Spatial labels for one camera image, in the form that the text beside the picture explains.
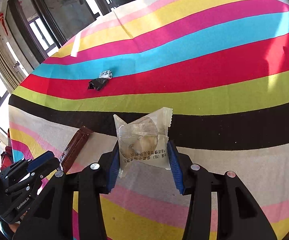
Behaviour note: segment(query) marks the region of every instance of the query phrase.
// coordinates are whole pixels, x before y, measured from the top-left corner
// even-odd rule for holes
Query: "transparent plastic packaging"
[[[163,107],[131,123],[114,115],[120,151],[119,176],[124,177],[133,161],[170,169],[167,142],[172,109]]]

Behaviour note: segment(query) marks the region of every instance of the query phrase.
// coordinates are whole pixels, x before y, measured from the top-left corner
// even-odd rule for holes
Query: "brown wrapper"
[[[57,168],[58,171],[62,170],[64,173],[67,173],[70,170],[74,161],[78,157],[79,152],[88,141],[91,133],[93,133],[93,131],[85,126],[81,127],[75,133],[59,158],[60,167]]]

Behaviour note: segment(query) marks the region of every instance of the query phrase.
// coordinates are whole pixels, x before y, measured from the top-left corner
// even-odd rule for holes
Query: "candy wrapper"
[[[88,90],[89,89],[95,89],[95,90],[99,91],[100,89],[102,89],[106,85],[107,82],[108,82],[107,78],[95,78],[95,79],[89,81]]]
[[[126,175],[134,161],[170,168],[167,142],[171,108],[163,107],[131,123],[126,123],[117,115],[113,117],[120,151],[120,177]]]
[[[99,78],[106,78],[106,79],[112,79],[112,72],[111,70],[103,71],[100,73]]]

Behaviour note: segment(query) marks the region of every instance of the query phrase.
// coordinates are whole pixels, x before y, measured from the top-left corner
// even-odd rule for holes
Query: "red decoration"
[[[4,28],[5,32],[6,32],[6,35],[8,36],[8,31],[6,30],[6,25],[4,23],[4,17],[3,17],[3,13],[2,12],[0,12],[0,22],[1,22],[3,28]]]

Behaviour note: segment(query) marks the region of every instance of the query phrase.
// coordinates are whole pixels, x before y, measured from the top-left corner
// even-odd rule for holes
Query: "table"
[[[100,91],[88,82],[105,70]],[[70,172],[116,142],[113,114],[134,121],[173,108],[178,150],[211,172],[235,171],[278,239],[289,231],[289,5],[278,0],[137,0],[79,32],[14,91],[15,158],[59,157],[82,125],[95,133]],[[74,237],[78,239],[77,196]],[[181,239],[189,197],[171,171],[133,162],[101,196],[113,240]],[[216,239],[212,198],[210,239]]]

